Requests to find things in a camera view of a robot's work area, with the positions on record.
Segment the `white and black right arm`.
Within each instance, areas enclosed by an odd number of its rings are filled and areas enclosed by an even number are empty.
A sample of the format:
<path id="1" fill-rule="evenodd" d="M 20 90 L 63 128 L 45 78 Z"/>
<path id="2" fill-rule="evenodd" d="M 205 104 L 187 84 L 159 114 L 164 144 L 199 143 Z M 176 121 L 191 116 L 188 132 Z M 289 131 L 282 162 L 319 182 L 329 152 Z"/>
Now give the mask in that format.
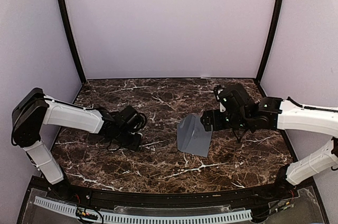
<path id="1" fill-rule="evenodd" d="M 213 90 L 219 109 L 203 112 L 201 123 L 206 131 L 231 129 L 244 132 L 257 130 L 302 130 L 330 135 L 319 150 L 300 161 L 281 167 L 269 194 L 280 200 L 304 180 L 331 168 L 337 169 L 337 108 L 299 104 L 287 99 L 264 97 L 255 102 L 241 84 Z"/>

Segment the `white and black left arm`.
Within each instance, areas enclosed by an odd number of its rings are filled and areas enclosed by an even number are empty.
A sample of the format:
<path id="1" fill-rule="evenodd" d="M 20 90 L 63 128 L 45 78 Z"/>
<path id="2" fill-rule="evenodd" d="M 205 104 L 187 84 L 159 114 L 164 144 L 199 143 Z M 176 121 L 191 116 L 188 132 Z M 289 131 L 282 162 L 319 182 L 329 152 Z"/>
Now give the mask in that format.
<path id="1" fill-rule="evenodd" d="M 147 118 L 132 106 L 122 111 L 103 107 L 86 108 L 57 100 L 41 88 L 32 89 L 12 111 L 11 143 L 22 148 L 53 191 L 63 201 L 74 197 L 74 188 L 66 183 L 67 176 L 46 147 L 43 126 L 58 126 L 82 130 L 102 136 L 108 142 L 132 151 L 138 149 Z"/>

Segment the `grey envelope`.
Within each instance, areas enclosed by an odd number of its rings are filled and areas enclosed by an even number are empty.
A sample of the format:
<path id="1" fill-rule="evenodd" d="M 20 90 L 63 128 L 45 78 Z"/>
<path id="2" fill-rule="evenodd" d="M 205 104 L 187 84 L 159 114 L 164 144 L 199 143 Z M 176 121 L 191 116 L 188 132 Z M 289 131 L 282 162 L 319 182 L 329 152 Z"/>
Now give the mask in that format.
<path id="1" fill-rule="evenodd" d="M 200 157 L 208 157 L 212 132 L 207 132 L 200 116 L 189 114 L 177 125 L 177 149 Z"/>

